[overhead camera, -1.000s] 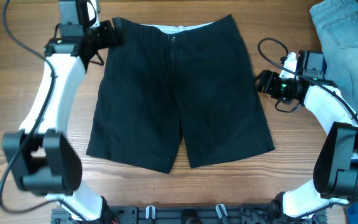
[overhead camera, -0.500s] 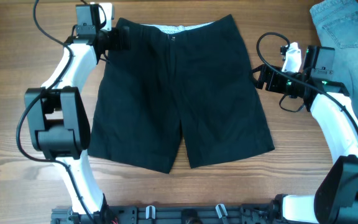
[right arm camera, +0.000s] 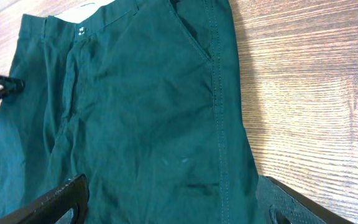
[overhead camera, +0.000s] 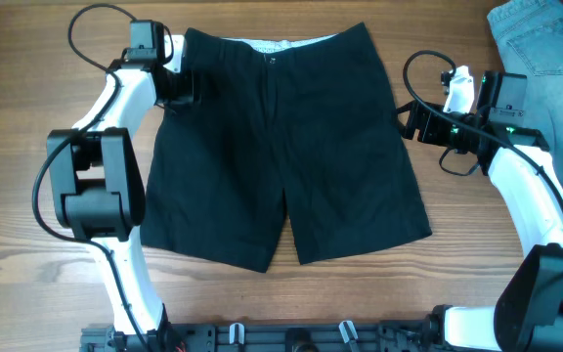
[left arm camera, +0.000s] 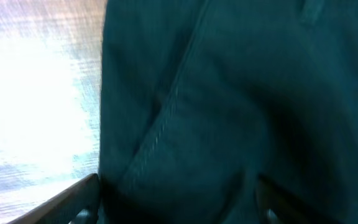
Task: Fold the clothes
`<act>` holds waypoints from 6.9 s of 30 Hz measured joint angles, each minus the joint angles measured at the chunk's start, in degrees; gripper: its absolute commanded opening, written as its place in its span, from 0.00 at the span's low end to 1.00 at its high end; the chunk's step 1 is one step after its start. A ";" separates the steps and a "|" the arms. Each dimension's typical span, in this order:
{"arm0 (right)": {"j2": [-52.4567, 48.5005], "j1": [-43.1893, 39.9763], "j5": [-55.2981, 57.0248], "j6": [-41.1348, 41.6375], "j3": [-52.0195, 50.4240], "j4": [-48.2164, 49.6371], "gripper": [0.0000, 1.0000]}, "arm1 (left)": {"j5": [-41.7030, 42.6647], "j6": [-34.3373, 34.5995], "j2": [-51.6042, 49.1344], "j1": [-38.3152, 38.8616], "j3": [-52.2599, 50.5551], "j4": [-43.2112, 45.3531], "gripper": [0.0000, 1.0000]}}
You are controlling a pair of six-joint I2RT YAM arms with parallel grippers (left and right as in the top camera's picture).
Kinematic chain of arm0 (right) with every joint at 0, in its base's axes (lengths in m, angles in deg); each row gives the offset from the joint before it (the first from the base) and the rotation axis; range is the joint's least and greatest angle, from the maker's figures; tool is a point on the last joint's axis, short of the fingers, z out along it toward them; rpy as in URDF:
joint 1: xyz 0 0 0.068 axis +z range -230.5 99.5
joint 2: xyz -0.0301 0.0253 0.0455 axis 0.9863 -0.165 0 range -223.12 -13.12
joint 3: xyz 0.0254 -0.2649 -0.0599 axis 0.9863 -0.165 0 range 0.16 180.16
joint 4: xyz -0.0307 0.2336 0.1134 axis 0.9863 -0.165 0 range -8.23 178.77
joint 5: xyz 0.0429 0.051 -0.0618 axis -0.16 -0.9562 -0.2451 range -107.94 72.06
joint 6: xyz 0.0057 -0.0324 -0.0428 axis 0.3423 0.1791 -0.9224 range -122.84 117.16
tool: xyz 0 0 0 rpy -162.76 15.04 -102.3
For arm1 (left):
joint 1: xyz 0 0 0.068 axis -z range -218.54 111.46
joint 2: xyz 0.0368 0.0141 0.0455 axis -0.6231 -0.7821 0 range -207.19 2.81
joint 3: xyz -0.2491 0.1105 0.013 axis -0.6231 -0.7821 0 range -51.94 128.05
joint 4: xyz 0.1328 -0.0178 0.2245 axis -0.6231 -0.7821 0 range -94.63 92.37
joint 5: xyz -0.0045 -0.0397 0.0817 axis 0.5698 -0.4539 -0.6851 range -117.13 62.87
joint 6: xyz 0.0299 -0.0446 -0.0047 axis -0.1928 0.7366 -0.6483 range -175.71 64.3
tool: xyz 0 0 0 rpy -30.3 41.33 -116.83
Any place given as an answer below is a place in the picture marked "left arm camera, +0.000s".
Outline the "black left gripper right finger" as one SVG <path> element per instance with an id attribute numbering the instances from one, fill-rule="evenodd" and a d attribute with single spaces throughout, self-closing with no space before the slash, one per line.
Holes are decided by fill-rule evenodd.
<path id="1" fill-rule="evenodd" d="M 255 202 L 263 224 L 337 224 L 265 175 L 258 176 Z"/>

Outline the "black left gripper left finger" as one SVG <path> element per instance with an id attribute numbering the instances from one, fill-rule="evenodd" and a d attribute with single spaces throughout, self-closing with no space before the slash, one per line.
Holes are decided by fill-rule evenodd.
<path id="1" fill-rule="evenodd" d="M 99 204 L 99 177 L 90 174 L 9 224 L 95 224 Z"/>

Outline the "black shorts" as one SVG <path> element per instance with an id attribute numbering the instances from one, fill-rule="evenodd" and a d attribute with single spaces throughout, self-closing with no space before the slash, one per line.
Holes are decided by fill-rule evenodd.
<path id="1" fill-rule="evenodd" d="M 101 223 L 358 223 L 358 0 L 109 0 Z"/>

